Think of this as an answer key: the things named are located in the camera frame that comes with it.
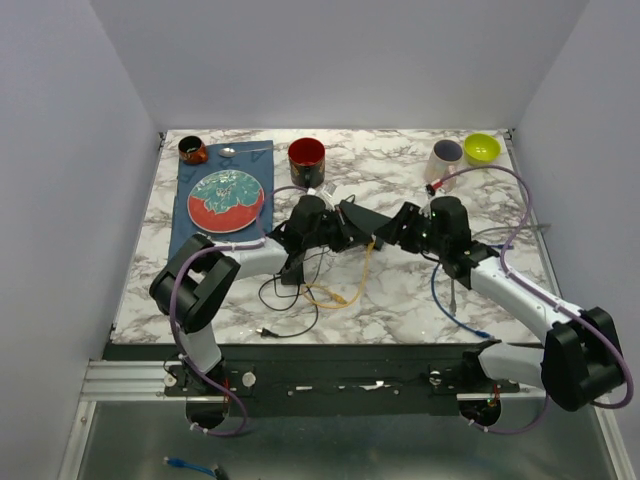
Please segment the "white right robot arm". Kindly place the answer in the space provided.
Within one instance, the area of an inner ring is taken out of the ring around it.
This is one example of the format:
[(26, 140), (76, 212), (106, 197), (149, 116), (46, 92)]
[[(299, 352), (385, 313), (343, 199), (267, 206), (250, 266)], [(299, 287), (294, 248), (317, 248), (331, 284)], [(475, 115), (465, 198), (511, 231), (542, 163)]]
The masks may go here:
[(460, 379), (480, 392), (496, 379), (537, 386), (566, 411), (595, 404), (619, 386), (633, 395), (633, 380), (611, 316), (599, 307), (566, 303), (521, 276), (502, 252), (474, 240), (459, 199), (434, 199), (427, 212), (406, 202), (390, 223), (388, 243), (434, 254), (453, 280), (497, 303), (541, 342), (538, 352), (494, 343), (460, 367)]

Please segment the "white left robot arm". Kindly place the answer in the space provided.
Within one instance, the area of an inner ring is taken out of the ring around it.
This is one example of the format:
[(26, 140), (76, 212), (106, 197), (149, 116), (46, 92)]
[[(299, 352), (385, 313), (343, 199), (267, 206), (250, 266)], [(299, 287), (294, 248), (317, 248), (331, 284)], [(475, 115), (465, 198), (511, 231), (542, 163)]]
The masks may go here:
[(189, 366), (188, 384), (201, 395), (221, 385), (223, 355), (211, 323), (236, 280), (289, 272), (302, 264), (307, 250), (338, 252), (353, 239), (342, 213), (305, 195), (288, 220), (258, 240), (223, 245), (195, 234), (185, 241), (151, 282), (149, 295), (169, 317), (176, 346)]

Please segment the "black network switch box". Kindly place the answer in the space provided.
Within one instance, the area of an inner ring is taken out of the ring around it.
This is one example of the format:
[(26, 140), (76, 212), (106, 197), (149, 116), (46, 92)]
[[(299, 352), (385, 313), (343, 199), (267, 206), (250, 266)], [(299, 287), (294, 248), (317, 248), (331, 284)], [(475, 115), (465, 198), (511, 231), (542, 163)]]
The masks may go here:
[(354, 202), (341, 201), (339, 210), (344, 220), (346, 236), (353, 247), (368, 245), (374, 233), (391, 221), (390, 217)]

